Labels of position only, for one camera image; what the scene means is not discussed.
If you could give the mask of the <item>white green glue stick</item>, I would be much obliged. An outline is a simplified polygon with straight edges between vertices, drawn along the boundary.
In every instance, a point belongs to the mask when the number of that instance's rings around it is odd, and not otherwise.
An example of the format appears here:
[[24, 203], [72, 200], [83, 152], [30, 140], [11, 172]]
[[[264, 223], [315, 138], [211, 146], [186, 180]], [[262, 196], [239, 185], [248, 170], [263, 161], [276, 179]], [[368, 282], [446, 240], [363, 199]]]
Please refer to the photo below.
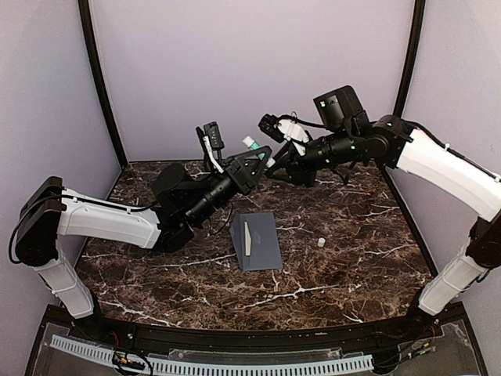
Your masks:
[[[250, 136], [246, 136], [243, 138], [242, 143], [249, 149], [249, 150], [258, 150], [261, 148], [261, 146], [255, 141]], [[258, 157], [264, 161], [266, 161], [266, 167], [271, 168], [276, 161], [273, 159], [273, 157], [266, 157], [265, 154], [259, 154]]]

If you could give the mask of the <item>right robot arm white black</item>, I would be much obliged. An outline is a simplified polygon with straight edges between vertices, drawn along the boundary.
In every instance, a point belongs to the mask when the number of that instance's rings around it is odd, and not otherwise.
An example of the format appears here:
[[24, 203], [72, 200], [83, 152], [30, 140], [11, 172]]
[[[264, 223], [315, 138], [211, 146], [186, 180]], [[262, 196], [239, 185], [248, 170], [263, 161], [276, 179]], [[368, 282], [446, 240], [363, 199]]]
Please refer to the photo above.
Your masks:
[[400, 321], [408, 340], [420, 337], [459, 293], [500, 266], [500, 177], [442, 143], [422, 125], [395, 115], [371, 121], [350, 86], [313, 100], [329, 135], [313, 139], [309, 125], [293, 115], [266, 114], [258, 127], [282, 144], [272, 174], [284, 169], [295, 185], [312, 186], [317, 171], [339, 174], [338, 165], [374, 161], [380, 168], [398, 169], [420, 177], [462, 201], [477, 215], [469, 241], [430, 282]]

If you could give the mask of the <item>grey blue envelope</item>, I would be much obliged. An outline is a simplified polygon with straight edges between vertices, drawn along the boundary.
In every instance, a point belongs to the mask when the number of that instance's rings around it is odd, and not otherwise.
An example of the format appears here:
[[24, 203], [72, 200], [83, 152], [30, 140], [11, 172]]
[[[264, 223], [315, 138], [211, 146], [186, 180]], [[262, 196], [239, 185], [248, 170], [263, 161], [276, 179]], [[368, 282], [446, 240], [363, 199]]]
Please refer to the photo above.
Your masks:
[[[252, 236], [251, 256], [245, 256], [244, 223], [248, 222]], [[230, 227], [233, 247], [240, 269], [244, 272], [282, 269], [282, 257], [272, 212], [235, 215]]]

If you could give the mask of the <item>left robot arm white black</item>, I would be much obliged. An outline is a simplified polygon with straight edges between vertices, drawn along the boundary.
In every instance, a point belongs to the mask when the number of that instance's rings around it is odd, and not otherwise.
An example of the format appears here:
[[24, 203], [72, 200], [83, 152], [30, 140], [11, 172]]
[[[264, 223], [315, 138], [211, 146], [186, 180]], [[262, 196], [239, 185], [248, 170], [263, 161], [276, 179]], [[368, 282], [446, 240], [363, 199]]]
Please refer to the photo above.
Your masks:
[[9, 260], [30, 266], [79, 327], [94, 342], [110, 336], [110, 323], [98, 312], [90, 290], [77, 276], [58, 242], [83, 236], [132, 244], [167, 253], [178, 251], [218, 209], [259, 183], [271, 156], [268, 146], [214, 163], [214, 171], [193, 179], [180, 163], [167, 166], [153, 181], [153, 203], [133, 207], [81, 195], [48, 177], [23, 206], [9, 239]]

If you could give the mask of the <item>beige lined letter paper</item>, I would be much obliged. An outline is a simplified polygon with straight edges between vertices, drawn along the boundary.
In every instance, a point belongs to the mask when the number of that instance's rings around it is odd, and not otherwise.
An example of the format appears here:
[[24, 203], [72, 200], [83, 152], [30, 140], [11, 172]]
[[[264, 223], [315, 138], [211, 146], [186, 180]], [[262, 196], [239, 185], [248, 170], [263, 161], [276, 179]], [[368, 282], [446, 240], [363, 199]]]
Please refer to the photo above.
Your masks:
[[244, 223], [244, 250], [245, 250], [246, 257], [251, 256], [251, 249], [252, 249], [251, 231], [250, 231], [250, 227], [248, 225], [248, 222], [245, 222]]

